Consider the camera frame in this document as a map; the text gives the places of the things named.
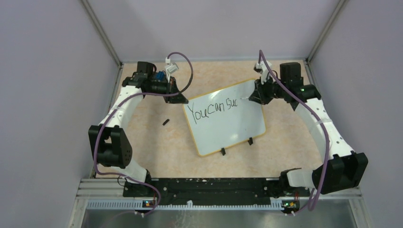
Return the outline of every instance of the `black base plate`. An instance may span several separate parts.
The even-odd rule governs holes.
[[[189,200],[193,205],[268,205],[270,197],[294,194],[286,195],[279,181],[269,178],[153,178],[146,182],[160,191],[160,205],[186,205]],[[294,190],[309,196],[304,188]],[[153,197],[154,191],[126,182],[123,196]]]

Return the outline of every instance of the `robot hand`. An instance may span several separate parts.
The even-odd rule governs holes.
[[[178,69],[176,64],[170,64],[169,66],[176,66],[175,70]],[[135,108],[143,100],[145,95],[135,96],[127,100],[120,107],[118,104],[138,93],[177,94],[163,98],[165,102],[169,104],[187,104],[189,101],[182,93],[179,93],[176,79],[170,75],[173,71],[174,70],[170,68],[168,76],[165,75],[163,71],[157,73],[156,66],[152,63],[137,63],[137,71],[133,73],[132,77],[127,77],[123,81],[120,94],[108,115],[99,125],[92,125],[88,130],[91,151],[94,156],[96,138],[101,126],[105,123],[108,116],[117,109],[102,132],[98,145],[97,163],[106,167],[113,166],[119,173],[144,182],[147,170],[138,165],[136,161],[132,160],[133,151],[125,134],[125,129],[129,125]]]
[[[277,82],[273,81],[273,78],[269,77],[269,72],[263,62],[257,63],[254,70],[261,73],[261,78],[255,81],[255,90],[250,95],[249,100],[266,105],[272,99],[280,98],[289,103],[309,129],[322,159],[325,157],[326,140],[320,124],[326,127],[330,140],[330,150],[321,193],[327,194],[358,186],[368,164],[368,159],[364,153],[356,153],[342,138],[327,115],[321,95],[316,87],[314,85],[304,85],[304,79],[301,76],[301,65],[299,63],[281,64],[281,78],[278,80],[310,107],[320,117],[320,121],[281,88]],[[292,169],[283,171],[280,175],[283,189],[289,190],[292,187],[318,189],[322,168],[323,165],[316,170]]]

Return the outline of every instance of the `white cable tray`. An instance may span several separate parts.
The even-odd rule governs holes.
[[[86,209],[114,209],[114,210],[151,210],[143,208],[141,199],[90,199]],[[193,205],[188,201],[186,205],[161,205],[156,210],[283,210],[280,199],[271,199],[269,205],[228,205],[228,206],[202,206]]]

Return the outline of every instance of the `white cable connector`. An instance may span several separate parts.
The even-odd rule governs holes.
[[[269,64],[270,68],[273,66],[273,64],[271,64],[269,61],[267,61],[267,63]],[[267,69],[263,61],[261,61],[260,63],[256,63],[255,68],[262,70],[260,74],[260,82],[263,85],[267,81],[269,70]]]
[[[170,80],[171,78],[171,74],[173,74],[175,71],[179,70],[179,67],[176,63],[172,62],[171,60],[166,58],[165,59],[165,63],[167,63],[168,65],[165,66],[165,72],[166,72],[166,79]]]

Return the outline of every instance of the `small whiteboard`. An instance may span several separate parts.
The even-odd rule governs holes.
[[[206,156],[266,132],[262,106],[248,100],[250,79],[200,95],[183,105],[197,152]]]

